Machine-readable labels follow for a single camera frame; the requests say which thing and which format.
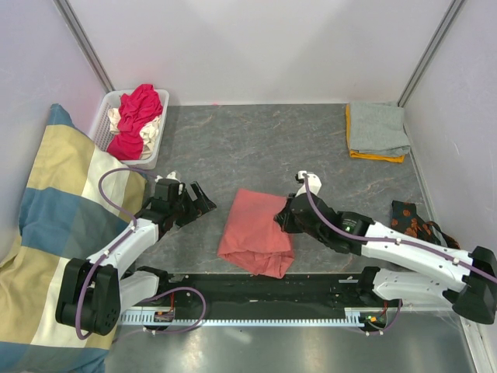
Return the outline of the salmon pink t shirt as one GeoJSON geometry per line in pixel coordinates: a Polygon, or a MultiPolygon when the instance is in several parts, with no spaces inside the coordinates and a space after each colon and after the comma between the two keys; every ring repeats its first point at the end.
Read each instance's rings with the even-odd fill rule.
{"type": "Polygon", "coordinates": [[[281,279],[294,261],[289,234],[274,221],[287,199],[240,189],[235,194],[217,255],[253,275],[281,279]]]}

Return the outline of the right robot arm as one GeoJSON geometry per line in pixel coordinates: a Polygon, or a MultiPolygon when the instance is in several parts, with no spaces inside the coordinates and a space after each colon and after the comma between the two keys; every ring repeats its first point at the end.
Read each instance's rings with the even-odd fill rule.
{"type": "Polygon", "coordinates": [[[405,275],[367,271],[356,286],[367,306],[381,299],[450,305],[458,315],[491,325],[496,314],[496,257],[481,246],[468,252],[415,239],[372,218],[333,211],[314,194],[291,194],[275,215],[283,232],[306,233],[337,253],[365,256],[408,269],[405,275]]]}

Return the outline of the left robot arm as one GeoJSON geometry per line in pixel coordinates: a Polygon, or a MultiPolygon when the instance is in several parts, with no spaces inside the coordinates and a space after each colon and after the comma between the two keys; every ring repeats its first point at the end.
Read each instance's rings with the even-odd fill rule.
{"type": "Polygon", "coordinates": [[[181,228],[216,209],[197,182],[174,176],[159,179],[130,224],[107,246],[86,259],[72,259],[64,269],[55,319],[73,326],[79,339],[105,336],[123,312],[138,303],[164,305],[170,297],[164,270],[139,267],[137,258],[173,227],[181,228]]]}

